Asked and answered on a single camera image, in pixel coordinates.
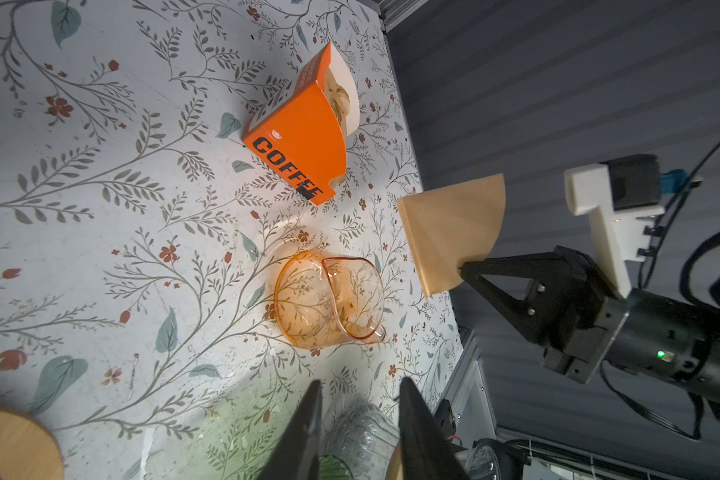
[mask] glass mug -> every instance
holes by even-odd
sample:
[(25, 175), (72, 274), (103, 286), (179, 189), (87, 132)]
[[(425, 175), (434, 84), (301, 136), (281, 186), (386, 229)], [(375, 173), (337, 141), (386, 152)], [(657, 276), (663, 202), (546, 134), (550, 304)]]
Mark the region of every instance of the glass mug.
[(294, 346), (322, 348), (384, 341), (384, 286), (365, 258), (308, 250), (284, 265), (275, 284), (280, 330)]

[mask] white plastic bracket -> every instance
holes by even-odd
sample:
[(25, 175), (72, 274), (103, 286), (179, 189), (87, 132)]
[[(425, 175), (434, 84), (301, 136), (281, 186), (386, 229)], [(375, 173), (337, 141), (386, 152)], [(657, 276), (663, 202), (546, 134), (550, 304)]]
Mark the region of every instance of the white plastic bracket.
[(662, 215), (661, 205), (639, 206), (614, 211), (607, 165), (595, 164), (565, 171), (565, 201), (573, 215), (590, 216), (595, 262), (608, 280), (626, 298), (632, 290), (626, 260), (643, 262), (638, 249), (647, 249), (650, 236), (643, 232), (653, 226), (653, 217)]

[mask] red wire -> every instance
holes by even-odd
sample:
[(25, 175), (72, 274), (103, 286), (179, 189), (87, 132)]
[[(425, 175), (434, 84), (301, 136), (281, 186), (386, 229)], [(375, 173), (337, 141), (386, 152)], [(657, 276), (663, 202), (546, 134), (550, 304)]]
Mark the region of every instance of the red wire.
[(450, 442), (451, 439), (453, 439), (453, 438), (456, 438), (456, 439), (458, 440), (458, 444), (459, 444), (460, 447), (463, 447), (463, 446), (464, 446), (464, 443), (461, 441), (461, 438), (457, 437), (456, 435), (452, 435), (452, 436), (446, 438), (445, 441), (446, 441), (446, 442)]

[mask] coffee filter box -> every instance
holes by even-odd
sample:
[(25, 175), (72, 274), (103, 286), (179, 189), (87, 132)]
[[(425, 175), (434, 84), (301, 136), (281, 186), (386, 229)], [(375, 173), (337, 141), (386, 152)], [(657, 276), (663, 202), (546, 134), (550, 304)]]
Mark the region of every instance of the coffee filter box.
[(360, 125), (352, 72), (333, 44), (304, 65), (253, 116), (243, 143), (314, 205), (336, 195), (347, 171), (345, 139)]

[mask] corrugated panel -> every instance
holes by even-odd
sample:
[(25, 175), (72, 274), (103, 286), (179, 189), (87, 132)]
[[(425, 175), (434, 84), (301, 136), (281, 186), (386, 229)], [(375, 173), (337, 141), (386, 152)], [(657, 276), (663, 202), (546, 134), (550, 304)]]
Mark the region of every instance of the corrugated panel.
[[(720, 0), (430, 0), (388, 38), (424, 186), (506, 177), (492, 256), (558, 244), (593, 253), (586, 218), (565, 205), (566, 168), (653, 153), (664, 171), (689, 169), (720, 139)], [(666, 241), (653, 292), (679, 299), (682, 263), (720, 230), (720, 156), (703, 175)], [(719, 274), (720, 249), (694, 269), (694, 288), (706, 291)], [(720, 478), (720, 424), (709, 412), (701, 443), (673, 436), (599, 378), (581, 386), (540, 368), (539, 347), (469, 288), (452, 298), (458, 321), (480, 340), (500, 426), (673, 475)], [(682, 391), (622, 372), (613, 383), (691, 429)]]

